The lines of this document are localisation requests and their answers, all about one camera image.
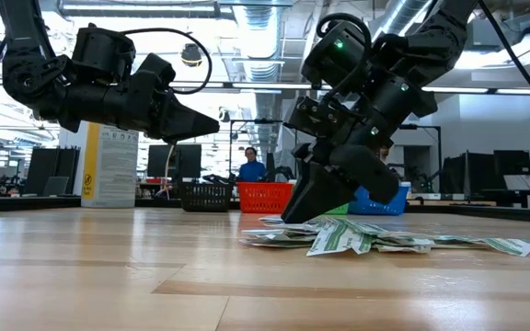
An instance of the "ceiling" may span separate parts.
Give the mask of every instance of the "ceiling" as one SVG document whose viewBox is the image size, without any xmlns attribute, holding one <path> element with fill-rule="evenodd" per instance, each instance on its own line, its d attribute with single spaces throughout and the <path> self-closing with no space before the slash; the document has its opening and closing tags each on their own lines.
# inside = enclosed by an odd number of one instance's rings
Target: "ceiling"
<svg viewBox="0 0 530 331">
<path fill-rule="evenodd" d="M 49 38 L 57 54 L 72 54 L 79 28 L 94 22 L 104 29 L 140 29 L 170 27 L 192 32 L 209 50 L 213 58 L 212 81 L 215 82 L 302 82 L 300 68 L 307 54 L 317 42 L 315 26 L 318 20 L 330 13 L 346 12 L 361 17 L 370 29 L 385 22 L 384 13 L 395 3 L 407 6 L 423 0 L 41 0 L 40 7 L 49 28 Z M 261 6 L 230 6 L 256 4 Z M 523 29 L 530 22 L 530 0 L 491 0 L 488 6 L 497 18 L 504 21 L 505 32 Z M 473 20 L 483 20 L 475 11 Z M 0 18 L 0 39 L 4 37 Z M 137 56 L 134 69 L 145 55 L 154 52 L 173 64 L 179 81 L 201 81 L 206 75 L 205 65 L 189 68 L 180 60 L 180 52 L 189 41 L 174 34 L 148 33 L 133 35 Z M 433 83 L 434 86 L 466 87 L 524 87 L 523 78 L 516 68 L 502 59 L 505 52 L 490 51 L 490 57 L 499 54 L 498 63 L 487 63 L 477 68 L 476 63 L 486 63 L 484 51 L 468 51 L 459 68 Z M 282 91 L 269 93 L 234 92 L 201 93 L 181 96 L 188 107 L 208 116 L 218 118 L 221 111 L 231 119 L 280 119 L 284 101 L 295 97 Z M 224 174 L 228 168 L 229 123 L 222 123 L 215 135 L 196 139 L 204 146 L 205 168 Z M 59 127 L 42 123 L 31 116 L 31 110 L 8 97 L 0 86 L 0 154 L 8 151 L 12 157 L 24 157 L 31 146 L 58 144 Z M 243 152 L 238 147 L 253 145 L 262 153 L 275 150 L 276 126 L 247 124 L 233 145 L 233 167 L 243 162 Z M 141 137 L 139 169 L 144 169 L 146 146 L 150 142 Z"/>
</svg>

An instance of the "paper money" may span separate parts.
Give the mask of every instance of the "paper money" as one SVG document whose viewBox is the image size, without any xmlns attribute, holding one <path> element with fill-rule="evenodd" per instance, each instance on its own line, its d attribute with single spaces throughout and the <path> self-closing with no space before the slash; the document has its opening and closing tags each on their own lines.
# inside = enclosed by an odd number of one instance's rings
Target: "paper money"
<svg viewBox="0 0 530 331">
<path fill-rule="evenodd" d="M 323 216 L 302 224 L 285 224 L 279 216 L 261 219 L 269 229 L 245 230 L 254 238 L 243 239 L 245 244 L 279 247 L 307 246 L 307 256 L 345 252 L 414 252 L 427 254 L 431 249 L 493 248 L 503 253 L 526 257 L 530 241 L 502 238 L 474 238 L 460 235 L 415 234 L 388 231 L 380 226 L 344 218 Z"/>
</svg>

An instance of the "wooden table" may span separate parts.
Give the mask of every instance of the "wooden table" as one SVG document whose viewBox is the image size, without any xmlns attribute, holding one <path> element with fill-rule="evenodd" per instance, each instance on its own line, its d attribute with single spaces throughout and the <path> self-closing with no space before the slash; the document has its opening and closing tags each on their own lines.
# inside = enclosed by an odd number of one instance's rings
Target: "wooden table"
<svg viewBox="0 0 530 331">
<path fill-rule="evenodd" d="M 0 330 L 530 330 L 530 257 L 305 257 L 236 242 L 257 215 L 0 213 Z M 530 223 L 370 217 L 388 229 L 530 238 Z"/>
</svg>

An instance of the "person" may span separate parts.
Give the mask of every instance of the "person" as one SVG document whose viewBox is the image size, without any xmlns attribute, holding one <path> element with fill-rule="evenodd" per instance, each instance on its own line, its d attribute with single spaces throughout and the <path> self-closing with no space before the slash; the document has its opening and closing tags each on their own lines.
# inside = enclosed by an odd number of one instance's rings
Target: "person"
<svg viewBox="0 0 530 331">
<path fill-rule="evenodd" d="M 239 179 L 243 182 L 256 183 L 260 177 L 265 176 L 265 165 L 257 161 L 257 150 L 253 147 L 245 150 L 245 157 L 248 162 L 240 166 Z"/>
</svg>

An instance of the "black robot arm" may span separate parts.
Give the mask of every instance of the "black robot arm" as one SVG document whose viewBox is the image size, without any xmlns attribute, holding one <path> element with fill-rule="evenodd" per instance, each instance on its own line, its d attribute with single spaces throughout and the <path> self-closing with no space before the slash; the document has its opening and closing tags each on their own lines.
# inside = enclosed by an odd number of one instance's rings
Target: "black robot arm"
<svg viewBox="0 0 530 331">
<path fill-rule="evenodd" d="M 296 146 L 300 178 L 282 218 L 301 223 L 348 203 L 363 186 L 373 200 L 388 203 L 398 178 L 376 156 L 391 146 L 392 134 L 410 115 L 437 110 L 422 88 L 454 68 L 466 43 L 466 25 L 478 0 L 443 0 L 409 36 L 371 34 L 357 18 L 331 14 L 317 27 L 322 40 L 302 68 L 313 87 L 333 88 L 320 102 L 299 97 L 290 128 L 316 137 Z M 328 23 L 326 32 L 322 26 Z M 352 108 L 337 95 L 357 95 Z"/>
<path fill-rule="evenodd" d="M 37 118 L 77 131 L 81 120 L 144 131 L 169 143 L 218 132 L 219 125 L 183 106 L 169 84 L 171 64 L 151 53 L 135 74 L 133 41 L 94 25 L 79 29 L 73 56 L 56 56 L 38 0 L 0 0 L 7 50 L 7 94 Z"/>
</svg>

